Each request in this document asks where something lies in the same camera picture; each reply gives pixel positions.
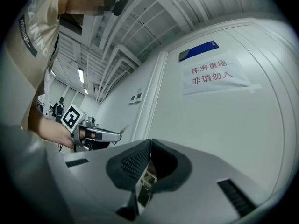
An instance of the ceiling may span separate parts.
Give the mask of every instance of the ceiling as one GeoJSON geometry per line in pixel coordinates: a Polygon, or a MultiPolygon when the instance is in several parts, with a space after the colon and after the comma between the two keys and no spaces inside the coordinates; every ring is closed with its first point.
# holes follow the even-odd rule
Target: ceiling
{"type": "Polygon", "coordinates": [[[134,65],[137,60],[143,63],[163,42],[178,34],[192,32],[201,22],[228,14],[257,11],[277,13],[278,8],[271,0],[129,0],[119,17],[111,12],[104,16],[84,16],[83,22],[82,19],[79,22],[82,26],[76,27],[61,22],[58,62],[53,71],[58,80],[82,93],[86,88],[88,95],[94,98],[102,84],[102,100],[134,71],[122,62],[111,74],[121,57],[134,65]],[[119,44],[129,51],[118,51],[111,57],[119,44]],[[78,68],[84,71],[84,84],[80,82],[78,68]]]}

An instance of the distant person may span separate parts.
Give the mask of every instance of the distant person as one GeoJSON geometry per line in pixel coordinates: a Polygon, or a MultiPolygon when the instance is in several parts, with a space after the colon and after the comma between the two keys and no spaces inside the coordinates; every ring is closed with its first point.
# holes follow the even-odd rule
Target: distant person
{"type": "Polygon", "coordinates": [[[59,100],[59,103],[56,102],[53,106],[53,113],[52,113],[52,120],[55,120],[55,122],[62,124],[61,118],[64,114],[64,98],[61,97],[59,100]]]}

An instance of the fluorescent light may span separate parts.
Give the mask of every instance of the fluorescent light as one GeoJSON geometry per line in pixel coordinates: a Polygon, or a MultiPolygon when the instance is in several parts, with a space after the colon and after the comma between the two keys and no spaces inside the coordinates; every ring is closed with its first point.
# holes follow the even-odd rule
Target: fluorescent light
{"type": "Polygon", "coordinates": [[[84,83],[84,74],[83,74],[83,70],[82,70],[82,69],[78,69],[78,71],[79,71],[80,81],[81,81],[82,83],[84,83]]]}

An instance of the person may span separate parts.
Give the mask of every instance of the person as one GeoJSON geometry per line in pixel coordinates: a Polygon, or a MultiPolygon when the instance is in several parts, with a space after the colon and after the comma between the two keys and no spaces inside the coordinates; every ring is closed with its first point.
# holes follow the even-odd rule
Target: person
{"type": "Polygon", "coordinates": [[[64,114],[64,98],[61,97],[59,100],[59,103],[56,102],[52,108],[52,117],[54,117],[53,119],[55,120],[55,122],[62,124],[62,122],[60,121],[63,114],[64,114]]]}
{"type": "MultiPolygon", "coordinates": [[[[9,69],[14,71],[14,79],[18,80],[19,76],[26,79],[26,86],[20,85],[19,88],[23,91],[15,91],[20,95],[26,93],[27,104],[30,103],[19,106],[25,107],[24,115],[21,115],[23,129],[35,132],[45,140],[73,148],[70,132],[62,124],[43,116],[37,108],[38,96],[44,93],[59,49],[60,15],[103,15],[111,11],[115,3],[116,0],[29,0],[20,11],[1,52],[9,60],[7,63],[9,69]]],[[[85,131],[80,130],[80,138],[84,137],[85,131]]]]}

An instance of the paper sign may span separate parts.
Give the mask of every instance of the paper sign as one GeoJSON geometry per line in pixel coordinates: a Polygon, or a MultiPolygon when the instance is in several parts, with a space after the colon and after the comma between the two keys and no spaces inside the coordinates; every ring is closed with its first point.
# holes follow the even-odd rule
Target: paper sign
{"type": "Polygon", "coordinates": [[[214,56],[187,65],[182,71],[183,95],[251,86],[239,61],[232,55],[214,56]]]}

